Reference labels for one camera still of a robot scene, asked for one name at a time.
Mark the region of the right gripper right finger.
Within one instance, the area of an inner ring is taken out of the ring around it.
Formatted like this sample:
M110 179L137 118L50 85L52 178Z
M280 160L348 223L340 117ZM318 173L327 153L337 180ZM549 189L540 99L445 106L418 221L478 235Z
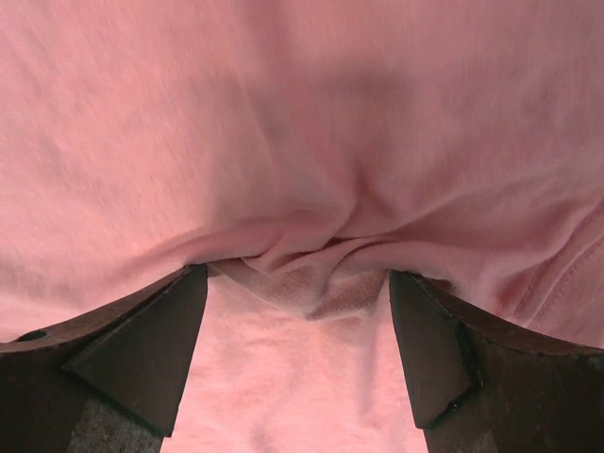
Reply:
M603 352L390 274L414 424L430 452L600 452Z

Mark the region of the pink t shirt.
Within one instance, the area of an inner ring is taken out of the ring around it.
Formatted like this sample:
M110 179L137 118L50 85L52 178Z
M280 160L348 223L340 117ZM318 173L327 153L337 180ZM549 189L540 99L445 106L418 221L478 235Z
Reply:
M5 1L1 337L189 263L170 452L421 452L410 270L603 344L599 1Z

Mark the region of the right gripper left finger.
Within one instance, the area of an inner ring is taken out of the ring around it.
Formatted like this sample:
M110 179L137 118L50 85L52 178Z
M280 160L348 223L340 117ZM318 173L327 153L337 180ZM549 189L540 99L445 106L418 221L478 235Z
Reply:
M175 428L208 294L191 265L1 346L5 452L158 452Z

